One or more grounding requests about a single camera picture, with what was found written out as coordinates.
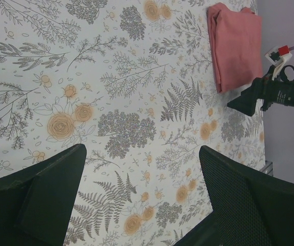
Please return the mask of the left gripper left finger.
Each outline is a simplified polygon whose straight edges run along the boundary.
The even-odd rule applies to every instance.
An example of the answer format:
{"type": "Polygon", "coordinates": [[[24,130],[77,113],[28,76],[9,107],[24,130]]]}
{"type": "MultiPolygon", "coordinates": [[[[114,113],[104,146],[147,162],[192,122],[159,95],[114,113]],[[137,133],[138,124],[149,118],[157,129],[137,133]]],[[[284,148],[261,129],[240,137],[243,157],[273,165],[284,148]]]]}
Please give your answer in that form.
{"type": "Polygon", "coordinates": [[[0,178],[0,245],[63,245],[86,155],[76,144],[0,178]]]}

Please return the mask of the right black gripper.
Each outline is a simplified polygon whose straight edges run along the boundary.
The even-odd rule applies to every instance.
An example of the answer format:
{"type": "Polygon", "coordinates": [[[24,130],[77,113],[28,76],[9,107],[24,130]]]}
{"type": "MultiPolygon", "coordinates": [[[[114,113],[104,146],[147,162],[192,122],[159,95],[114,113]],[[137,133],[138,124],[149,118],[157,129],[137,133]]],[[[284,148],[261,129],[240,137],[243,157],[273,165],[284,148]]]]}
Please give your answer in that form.
{"type": "Polygon", "coordinates": [[[240,96],[227,103],[247,116],[253,116],[257,100],[262,99],[262,111],[267,111],[272,104],[294,107],[294,80],[279,81],[265,78],[255,78],[254,85],[241,92],[240,96]]]}

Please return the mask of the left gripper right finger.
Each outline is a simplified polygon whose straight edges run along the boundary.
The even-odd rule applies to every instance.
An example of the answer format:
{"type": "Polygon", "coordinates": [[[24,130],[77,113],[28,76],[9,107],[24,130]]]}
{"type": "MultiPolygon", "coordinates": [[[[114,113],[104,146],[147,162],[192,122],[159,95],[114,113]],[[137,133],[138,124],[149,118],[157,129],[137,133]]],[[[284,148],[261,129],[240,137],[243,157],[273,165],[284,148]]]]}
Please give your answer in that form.
{"type": "Polygon", "coordinates": [[[294,183],[199,151],[212,212],[178,245],[294,245],[294,183]]]}

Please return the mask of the salmon pink t shirt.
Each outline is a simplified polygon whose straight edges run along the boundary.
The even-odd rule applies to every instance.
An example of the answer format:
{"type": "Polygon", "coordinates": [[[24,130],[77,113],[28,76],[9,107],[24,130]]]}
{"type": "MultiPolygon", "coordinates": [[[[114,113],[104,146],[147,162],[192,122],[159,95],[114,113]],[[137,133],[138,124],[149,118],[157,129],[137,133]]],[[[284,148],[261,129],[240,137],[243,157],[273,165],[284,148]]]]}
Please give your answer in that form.
{"type": "Polygon", "coordinates": [[[217,3],[207,9],[215,85],[225,93],[262,76],[262,18],[250,8],[231,11],[217,3]]]}

